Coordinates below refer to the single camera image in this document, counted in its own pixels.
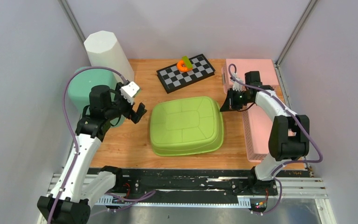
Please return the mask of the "large white container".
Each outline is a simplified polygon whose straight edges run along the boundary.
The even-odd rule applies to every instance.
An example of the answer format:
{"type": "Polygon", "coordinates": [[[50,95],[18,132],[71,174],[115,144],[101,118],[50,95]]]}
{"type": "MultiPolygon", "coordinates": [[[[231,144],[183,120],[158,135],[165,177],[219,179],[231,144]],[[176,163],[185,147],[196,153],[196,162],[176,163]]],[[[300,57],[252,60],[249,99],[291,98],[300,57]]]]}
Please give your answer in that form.
{"type": "Polygon", "coordinates": [[[83,44],[92,66],[108,67],[129,81],[135,80],[134,70],[114,33],[104,30],[92,33],[83,44]]]}

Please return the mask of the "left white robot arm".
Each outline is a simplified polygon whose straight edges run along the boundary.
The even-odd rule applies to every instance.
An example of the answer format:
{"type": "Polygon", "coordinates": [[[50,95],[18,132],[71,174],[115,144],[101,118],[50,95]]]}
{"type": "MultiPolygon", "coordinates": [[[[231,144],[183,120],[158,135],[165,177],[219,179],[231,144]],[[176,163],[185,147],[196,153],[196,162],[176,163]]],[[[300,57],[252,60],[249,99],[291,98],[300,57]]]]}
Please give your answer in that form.
{"type": "Polygon", "coordinates": [[[92,87],[89,105],[73,130],[74,147],[64,170],[51,192],[41,196],[37,207],[49,224],[85,224],[95,203],[107,192],[124,188],[122,170],[105,166],[86,187],[83,186],[91,161],[101,146],[111,121],[125,117],[138,123],[146,113],[140,103],[133,110],[140,87],[134,82],[118,83],[113,90],[107,85],[92,87]]]}

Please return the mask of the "pink perforated basket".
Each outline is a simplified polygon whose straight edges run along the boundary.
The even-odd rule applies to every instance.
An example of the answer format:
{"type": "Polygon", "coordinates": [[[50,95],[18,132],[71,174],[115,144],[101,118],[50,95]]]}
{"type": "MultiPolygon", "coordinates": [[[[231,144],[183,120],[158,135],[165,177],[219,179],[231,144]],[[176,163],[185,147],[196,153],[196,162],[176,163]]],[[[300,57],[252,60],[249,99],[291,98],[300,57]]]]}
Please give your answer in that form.
{"type": "Polygon", "coordinates": [[[280,87],[274,64],[271,59],[226,59],[225,65],[221,69],[223,91],[225,94],[227,93],[227,90],[233,86],[233,81],[228,72],[230,64],[236,66],[236,70],[235,68],[231,68],[230,70],[233,74],[236,71],[237,77],[243,83],[245,83],[245,73],[249,71],[259,71],[263,85],[270,85],[274,90],[277,87],[280,87]]]}
{"type": "Polygon", "coordinates": [[[269,153],[268,143],[273,122],[257,105],[241,114],[247,159],[250,162],[261,162],[269,153]]]}

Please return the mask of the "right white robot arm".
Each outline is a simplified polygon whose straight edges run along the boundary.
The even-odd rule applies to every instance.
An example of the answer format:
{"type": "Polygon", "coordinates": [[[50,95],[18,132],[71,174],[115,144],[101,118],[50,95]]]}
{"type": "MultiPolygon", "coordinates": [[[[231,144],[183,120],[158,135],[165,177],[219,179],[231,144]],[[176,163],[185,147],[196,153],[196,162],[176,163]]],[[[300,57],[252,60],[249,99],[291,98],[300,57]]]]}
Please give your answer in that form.
{"type": "Polygon", "coordinates": [[[306,115],[298,115],[289,109],[270,85],[263,85],[258,71],[247,72],[244,82],[235,73],[230,74],[230,79],[234,84],[228,89],[220,111],[238,111],[244,105],[253,103],[272,121],[269,153],[254,167],[252,179],[247,182],[249,192],[259,195],[266,189],[266,182],[273,180],[286,162],[308,155],[310,141],[306,134],[310,121],[306,115]]]}

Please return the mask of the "green plastic tray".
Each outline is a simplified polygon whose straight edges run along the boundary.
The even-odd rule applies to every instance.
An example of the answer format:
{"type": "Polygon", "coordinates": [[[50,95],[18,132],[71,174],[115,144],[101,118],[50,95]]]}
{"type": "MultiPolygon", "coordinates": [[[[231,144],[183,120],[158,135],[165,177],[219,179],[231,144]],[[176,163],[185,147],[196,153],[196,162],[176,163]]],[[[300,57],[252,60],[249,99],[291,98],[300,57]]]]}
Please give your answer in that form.
{"type": "Polygon", "coordinates": [[[158,156],[209,153],[223,144],[223,116],[218,102],[210,97],[166,101],[153,108],[149,134],[158,156]]]}

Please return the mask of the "green plastic bin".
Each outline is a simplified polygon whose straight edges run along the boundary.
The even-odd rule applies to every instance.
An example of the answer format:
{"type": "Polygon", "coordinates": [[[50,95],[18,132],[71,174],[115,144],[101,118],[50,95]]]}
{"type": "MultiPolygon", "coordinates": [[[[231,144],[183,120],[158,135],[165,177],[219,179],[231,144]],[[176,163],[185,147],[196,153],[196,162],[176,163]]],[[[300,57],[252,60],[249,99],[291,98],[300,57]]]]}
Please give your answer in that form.
{"type": "Polygon", "coordinates": [[[68,88],[68,96],[77,110],[82,113],[84,107],[90,104],[89,94],[92,87],[106,85],[115,89],[118,82],[122,82],[121,77],[109,70],[86,70],[72,79],[68,88]]]}

